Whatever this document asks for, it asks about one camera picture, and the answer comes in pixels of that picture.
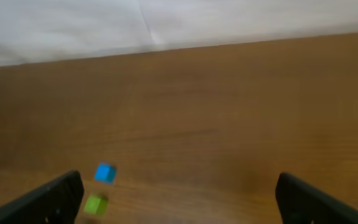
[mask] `small block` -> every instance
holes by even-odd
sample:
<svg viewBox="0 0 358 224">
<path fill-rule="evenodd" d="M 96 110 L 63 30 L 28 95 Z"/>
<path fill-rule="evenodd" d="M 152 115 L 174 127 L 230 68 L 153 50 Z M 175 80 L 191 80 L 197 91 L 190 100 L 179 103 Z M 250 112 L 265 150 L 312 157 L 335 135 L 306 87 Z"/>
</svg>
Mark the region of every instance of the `small block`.
<svg viewBox="0 0 358 224">
<path fill-rule="evenodd" d="M 107 209 L 107 204 L 106 197 L 91 195 L 85 203 L 84 212 L 92 215 L 103 215 Z"/>
<path fill-rule="evenodd" d="M 116 168 L 109 164 L 100 164 L 94 179 L 107 184 L 112 184 L 116 176 Z"/>
</svg>

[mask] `white wall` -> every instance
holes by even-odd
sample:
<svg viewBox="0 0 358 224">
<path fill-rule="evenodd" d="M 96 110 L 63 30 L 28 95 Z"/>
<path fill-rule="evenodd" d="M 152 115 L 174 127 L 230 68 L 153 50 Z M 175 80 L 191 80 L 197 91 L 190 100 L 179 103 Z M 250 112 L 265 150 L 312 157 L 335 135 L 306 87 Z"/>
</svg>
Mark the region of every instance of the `white wall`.
<svg viewBox="0 0 358 224">
<path fill-rule="evenodd" d="M 0 65 L 358 31 L 358 0 L 0 0 Z"/>
</svg>

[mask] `wood grain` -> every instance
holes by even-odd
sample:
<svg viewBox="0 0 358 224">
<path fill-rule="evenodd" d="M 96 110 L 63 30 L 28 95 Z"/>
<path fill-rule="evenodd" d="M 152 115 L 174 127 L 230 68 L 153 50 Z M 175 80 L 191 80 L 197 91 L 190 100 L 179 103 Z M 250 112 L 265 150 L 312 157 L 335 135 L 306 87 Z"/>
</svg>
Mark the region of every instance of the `wood grain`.
<svg viewBox="0 0 358 224">
<path fill-rule="evenodd" d="M 70 169 L 102 223 L 281 223 L 282 171 L 358 209 L 358 34 L 0 67 L 0 205 Z"/>
</svg>

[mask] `blue block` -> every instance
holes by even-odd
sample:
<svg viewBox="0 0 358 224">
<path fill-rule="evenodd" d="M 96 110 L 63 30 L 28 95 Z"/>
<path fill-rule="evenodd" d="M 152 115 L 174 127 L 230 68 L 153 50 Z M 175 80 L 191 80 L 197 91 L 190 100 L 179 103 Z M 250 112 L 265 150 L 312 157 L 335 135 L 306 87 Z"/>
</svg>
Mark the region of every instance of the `blue block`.
<svg viewBox="0 0 358 224">
<path fill-rule="evenodd" d="M 103 183 L 112 184 L 116 176 L 116 168 L 109 164 L 99 164 L 94 179 Z"/>
</svg>

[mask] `green cube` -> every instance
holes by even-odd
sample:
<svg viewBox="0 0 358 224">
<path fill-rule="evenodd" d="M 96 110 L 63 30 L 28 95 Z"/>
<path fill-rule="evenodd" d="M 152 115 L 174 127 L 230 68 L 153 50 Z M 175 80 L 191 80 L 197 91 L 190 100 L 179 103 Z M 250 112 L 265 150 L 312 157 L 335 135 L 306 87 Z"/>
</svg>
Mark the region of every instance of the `green cube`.
<svg viewBox="0 0 358 224">
<path fill-rule="evenodd" d="M 84 212 L 92 215 L 103 215 L 107 209 L 108 199 L 99 195 L 91 195 L 86 201 Z"/>
</svg>

